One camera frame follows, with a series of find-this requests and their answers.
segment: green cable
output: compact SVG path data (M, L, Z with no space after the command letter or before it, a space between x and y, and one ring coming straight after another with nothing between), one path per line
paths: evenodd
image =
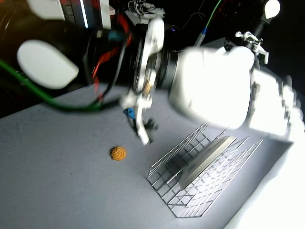
M221 1L222 1L222 0L219 0L218 3L217 3L217 5L215 6L215 8L214 8L214 10L213 10L213 12L212 12L212 14L211 14L211 16L210 16L210 18L209 18L209 20L208 20L206 26L205 26L205 29L208 28L208 26L209 26L209 24L210 24L210 22L211 22L211 20L212 20L212 18L213 18L213 15L214 15L214 13L215 13L216 9L218 8L218 6L219 6L219 4L220 4Z
M23 83L27 86L35 95L45 101L48 105L62 111L99 111L102 108L102 103L98 101L94 101L88 106L69 106L63 105L56 102L50 95L45 93L39 87L34 85L31 81L24 78L21 74L17 73L17 71L6 64L4 61L0 60L0 66L6 70L9 74L14 76L19 82Z

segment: gray table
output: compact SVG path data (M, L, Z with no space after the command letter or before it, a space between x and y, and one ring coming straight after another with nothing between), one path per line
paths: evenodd
M126 88L116 87L115 96ZM84 103L93 88L59 98ZM151 110L159 130L142 146L122 109L69 114L37 105L0 120L0 228L3 229L170 229L226 225L289 144L265 140L247 166L202 218L177 219L146 180L149 167L201 123L177 114L166 92L157 92ZM213 139L220 129L208 128ZM257 133L240 129L237 137ZM114 146L127 149L113 161Z

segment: wire dish rack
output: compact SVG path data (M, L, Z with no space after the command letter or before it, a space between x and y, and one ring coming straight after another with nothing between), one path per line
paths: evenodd
M235 140L192 183L181 190L179 179L183 170L212 142L204 135L207 127L205 123L197 128L154 163L148 174L150 184L178 218L203 216L263 141L241 150L249 137Z

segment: dark background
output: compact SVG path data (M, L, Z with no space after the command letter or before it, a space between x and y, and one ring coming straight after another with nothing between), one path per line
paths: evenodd
M28 8L25 0L6 0L16 6ZM168 49L181 50L193 45L207 23L217 0L205 0L201 7L203 19L198 14L202 0L178 2L175 0L147 0L156 7L164 8L166 14L165 41ZM127 9L127 0L110 0L110 5L117 12ZM253 31L259 18L263 14L264 0L222 0L213 20L208 28L204 43L227 37L236 44L240 41L234 37L237 31L242 33ZM271 24L262 34L263 47L269 52L268 68L279 77L290 75L293 79L293 87L301 94L305 94L304 84L304 45L305 45L305 2L296 0L280 0L281 11L272 20ZM137 26L134 30L145 32L145 26ZM103 69L112 69L117 60L110 62ZM53 92L54 96L64 92ZM40 102L26 88L14 80L0 76L0 117L12 114L18 110Z

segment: orange cookie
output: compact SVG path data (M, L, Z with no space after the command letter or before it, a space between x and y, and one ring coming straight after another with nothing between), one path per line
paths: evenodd
M121 161L126 157L126 150L123 147L115 147L111 150L111 158L116 161Z

